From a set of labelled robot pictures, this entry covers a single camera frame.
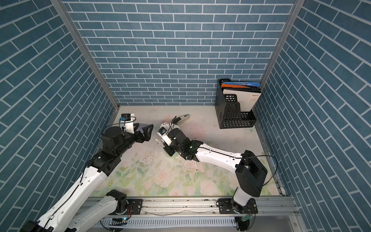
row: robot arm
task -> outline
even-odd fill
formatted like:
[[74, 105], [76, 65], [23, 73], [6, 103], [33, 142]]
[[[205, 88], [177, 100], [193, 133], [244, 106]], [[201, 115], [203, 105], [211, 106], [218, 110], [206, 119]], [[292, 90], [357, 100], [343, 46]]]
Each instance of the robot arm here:
[[189, 140], [174, 123], [161, 126], [157, 134], [168, 155], [178, 152], [185, 160], [211, 163], [236, 174], [240, 188], [236, 190], [231, 202], [235, 211], [245, 212], [249, 199], [260, 196], [268, 171], [254, 153], [247, 150], [244, 153], [223, 151], [202, 141]]
[[106, 215], [125, 212], [126, 194], [112, 190], [96, 205], [74, 218], [88, 196], [120, 163], [122, 154], [134, 143], [143, 143], [151, 138], [153, 124], [143, 127], [143, 132], [140, 132], [136, 131], [138, 126], [134, 127], [130, 117], [121, 123], [124, 123], [122, 128], [110, 127], [101, 136], [103, 148], [87, 162], [82, 175], [61, 199], [37, 222], [26, 222], [21, 232], [85, 232]]

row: mounting plate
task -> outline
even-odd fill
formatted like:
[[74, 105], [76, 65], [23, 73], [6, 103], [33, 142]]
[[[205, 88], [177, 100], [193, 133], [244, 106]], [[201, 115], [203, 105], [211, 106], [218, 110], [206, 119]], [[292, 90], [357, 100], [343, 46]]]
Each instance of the mounting plate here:
[[[232, 208], [231, 198], [219, 198], [217, 201], [217, 205], [219, 206], [220, 214], [236, 213]], [[257, 213], [257, 207], [254, 198], [250, 198], [250, 200], [247, 202], [247, 205], [249, 205], [247, 206], [247, 213]]]
[[131, 212], [132, 215], [139, 215], [142, 210], [143, 199], [127, 199], [129, 205], [133, 206]]

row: blue brick wallpaper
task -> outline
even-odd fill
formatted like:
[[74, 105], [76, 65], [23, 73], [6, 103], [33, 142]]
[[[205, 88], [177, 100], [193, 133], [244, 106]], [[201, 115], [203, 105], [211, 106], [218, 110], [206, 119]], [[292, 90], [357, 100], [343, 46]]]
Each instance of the blue brick wallpaper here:
[[294, 0], [64, 0], [121, 105], [213, 105], [260, 81]]
[[0, 1], [0, 230], [56, 203], [113, 113], [49, 0]]
[[371, 231], [370, 13], [306, 0], [255, 109], [308, 231]]

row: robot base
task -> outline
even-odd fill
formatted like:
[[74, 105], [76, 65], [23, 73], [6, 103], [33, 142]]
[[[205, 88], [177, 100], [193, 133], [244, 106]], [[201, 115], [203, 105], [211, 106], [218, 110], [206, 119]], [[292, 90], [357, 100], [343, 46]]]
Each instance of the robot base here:
[[[143, 203], [143, 199], [127, 199], [128, 201], [128, 206], [132, 206], [131, 208], [131, 215], [140, 215], [140, 211], [142, 210], [142, 203]], [[113, 213], [110, 213], [109, 215], [116, 215], [118, 216], [119, 214], [113, 212]]]
[[234, 203], [233, 198], [219, 198], [217, 203], [220, 214], [231, 214], [235, 212], [247, 214], [258, 213], [254, 198], [250, 198], [244, 207]]

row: metal bar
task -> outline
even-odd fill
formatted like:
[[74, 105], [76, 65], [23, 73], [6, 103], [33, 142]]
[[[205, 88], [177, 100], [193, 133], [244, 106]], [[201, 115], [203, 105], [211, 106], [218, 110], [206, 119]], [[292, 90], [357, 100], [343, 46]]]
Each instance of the metal bar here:
[[290, 223], [294, 232], [307, 232], [301, 216], [289, 216]]
[[92, 55], [89, 52], [88, 47], [86, 46], [84, 40], [82, 39], [79, 31], [77, 30], [76, 25], [74, 24], [71, 16], [67, 12], [66, 7], [62, 3], [61, 0], [50, 0], [53, 4], [55, 10], [57, 11], [59, 17], [62, 19], [63, 23], [65, 24], [67, 30], [70, 32], [73, 40], [77, 44], [77, 47], [80, 49], [82, 55], [85, 57], [86, 62], [92, 69], [95, 74], [95, 77], [98, 79], [99, 83], [101, 84], [104, 92], [107, 94], [109, 100], [111, 101], [114, 108], [117, 110], [119, 108], [119, 103], [116, 101], [115, 96], [113, 95], [112, 91], [110, 90], [106, 80], [104, 79], [101, 71], [98, 68], [98, 65], [94, 61]]
[[303, 4], [304, 4], [304, 1], [305, 0], [296, 0], [294, 5], [291, 8], [290, 15], [287, 19], [287, 22], [285, 23], [285, 26], [283, 27], [282, 33], [280, 35], [280, 38], [277, 41], [277, 45], [276, 45], [276, 47], [275, 47], [275, 49], [272, 53], [272, 56], [269, 60], [267, 68], [264, 71], [262, 81], [260, 82], [260, 88], [261, 89], [264, 88], [264, 85], [267, 82], [267, 80], [269, 78], [269, 75], [271, 74], [271, 72], [273, 70], [273, 67], [274, 67], [274, 65], [277, 61], [277, 58], [278, 58], [283, 46], [285, 45], [285, 41], [286, 41], [287, 37], [289, 37], [289, 33], [290, 33], [290, 31], [292, 29], [292, 26], [294, 25], [294, 22], [295, 22], [295, 20], [298, 16]]
[[[234, 217], [219, 215], [213, 218], [195, 216], [195, 217], [158, 217], [149, 216], [141, 218], [131, 218], [127, 220], [126, 225], [117, 226], [112, 218], [105, 217], [101, 220], [102, 225], [110, 228], [119, 229], [155, 229], [155, 228], [173, 228], [173, 227], [215, 227], [215, 226], [236, 226]], [[97, 222], [92, 228], [102, 228], [100, 222]]]
[[[203, 197], [128, 197], [128, 199], [142, 199], [140, 215], [132, 217], [152, 217], [153, 215], [180, 216], [220, 216], [216, 202], [225, 196]], [[80, 211], [84, 211], [100, 201], [102, 197], [89, 197]], [[299, 211], [290, 196], [262, 196], [255, 199], [257, 216], [297, 216]], [[225, 216], [241, 216], [231, 213]]]
[[[262, 144], [264, 154], [271, 156], [272, 153], [269, 150], [268, 144], [267, 144], [267, 142], [264, 138], [262, 128], [260, 127], [259, 122], [256, 121], [254, 126], [255, 126], [255, 129], [256, 129], [257, 135], [260, 139], [260, 143]], [[273, 175], [273, 173], [275, 172], [278, 164], [276, 164], [275, 161], [273, 160], [273, 158], [269, 157], [269, 156], [267, 156], [267, 161], [268, 161], [268, 164], [269, 164], [270, 171]], [[279, 192], [284, 195], [285, 191], [282, 193], [282, 189], [284, 189], [284, 185], [283, 185], [283, 182], [282, 182], [278, 172], [273, 176], [273, 179], [275, 180], [276, 185], [278, 185], [277, 188], [278, 188]]]

